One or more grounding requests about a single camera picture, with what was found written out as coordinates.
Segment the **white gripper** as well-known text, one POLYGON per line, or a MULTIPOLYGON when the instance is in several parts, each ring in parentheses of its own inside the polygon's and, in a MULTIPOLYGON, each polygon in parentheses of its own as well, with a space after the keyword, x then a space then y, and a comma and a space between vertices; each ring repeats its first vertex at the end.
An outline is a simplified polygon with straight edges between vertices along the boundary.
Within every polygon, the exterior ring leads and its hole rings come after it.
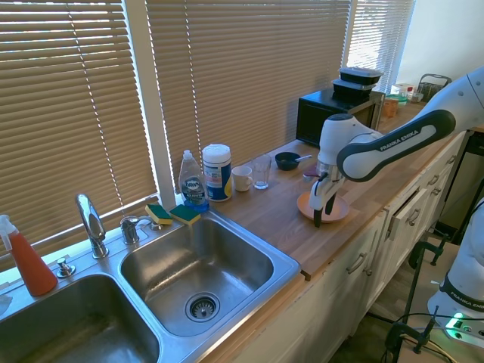
POLYGON ((330 215, 336 200, 336 183, 330 179, 317 180, 310 191, 309 206, 313 208, 313 222, 316 228, 321 226, 322 210, 330 215))

